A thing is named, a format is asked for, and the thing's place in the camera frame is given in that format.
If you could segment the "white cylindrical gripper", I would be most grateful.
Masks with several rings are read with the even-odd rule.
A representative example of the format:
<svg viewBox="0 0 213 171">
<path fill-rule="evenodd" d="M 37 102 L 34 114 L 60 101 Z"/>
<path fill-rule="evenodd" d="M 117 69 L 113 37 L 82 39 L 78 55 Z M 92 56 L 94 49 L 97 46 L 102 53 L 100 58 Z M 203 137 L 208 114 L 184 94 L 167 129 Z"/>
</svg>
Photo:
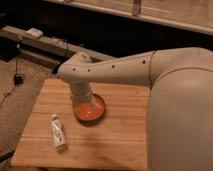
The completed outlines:
<svg viewBox="0 0 213 171">
<path fill-rule="evenodd" d="M 89 111 L 95 108 L 94 96 L 88 82 L 70 83 L 69 88 L 75 114 L 80 114 L 84 110 Z"/>
</svg>

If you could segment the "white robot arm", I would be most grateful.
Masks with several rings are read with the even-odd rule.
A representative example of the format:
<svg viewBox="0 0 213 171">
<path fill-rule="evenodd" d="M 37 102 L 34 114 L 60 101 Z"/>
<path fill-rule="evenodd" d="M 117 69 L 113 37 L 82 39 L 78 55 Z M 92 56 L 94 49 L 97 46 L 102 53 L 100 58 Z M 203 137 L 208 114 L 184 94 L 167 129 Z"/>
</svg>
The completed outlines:
<svg viewBox="0 0 213 171">
<path fill-rule="evenodd" d="M 58 69 L 72 99 L 91 82 L 147 86 L 148 171 L 213 171 L 213 51 L 158 50 L 94 63 L 78 52 Z"/>
</svg>

